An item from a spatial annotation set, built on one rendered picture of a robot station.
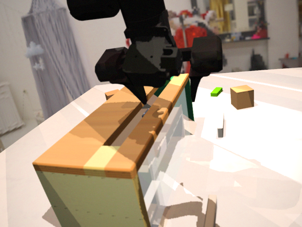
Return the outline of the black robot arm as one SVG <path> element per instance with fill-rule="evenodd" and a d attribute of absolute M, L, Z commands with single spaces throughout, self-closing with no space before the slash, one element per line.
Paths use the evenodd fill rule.
<path fill-rule="evenodd" d="M 120 10 L 125 21 L 140 21 L 165 9 L 164 0 L 67 0 L 67 6 L 79 21 L 111 18 Z M 133 86 L 160 88 L 166 80 L 180 76 L 182 63 L 182 52 L 170 30 L 158 26 L 157 34 L 132 38 L 122 70 Z"/>

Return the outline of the small green block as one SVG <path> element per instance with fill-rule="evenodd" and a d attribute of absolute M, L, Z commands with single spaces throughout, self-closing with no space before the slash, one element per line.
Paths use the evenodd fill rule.
<path fill-rule="evenodd" d="M 212 92 L 211 92 L 211 97 L 218 97 L 219 94 L 223 91 L 222 87 L 216 87 Z"/>

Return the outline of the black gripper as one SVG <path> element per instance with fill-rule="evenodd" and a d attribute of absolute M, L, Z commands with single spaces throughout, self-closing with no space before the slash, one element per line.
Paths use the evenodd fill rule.
<path fill-rule="evenodd" d="M 166 26 L 170 30 L 168 11 L 154 17 L 140 21 L 125 21 L 124 31 L 126 39 L 157 34 L 158 26 Z M 135 30 L 132 28 L 135 28 Z M 170 30 L 171 33 L 171 30 Z M 172 34 L 172 33 L 171 33 Z M 195 37 L 192 47 L 179 48 L 182 52 L 183 62 L 190 62 L 190 90 L 191 100 L 195 102 L 198 86 L 203 77 L 208 77 L 213 72 L 223 70 L 222 41 L 217 35 Z M 122 70 L 128 48 L 106 49 L 95 65 L 95 73 L 100 82 L 120 84 L 128 88 L 144 105 L 147 103 L 144 86 L 133 86 Z"/>

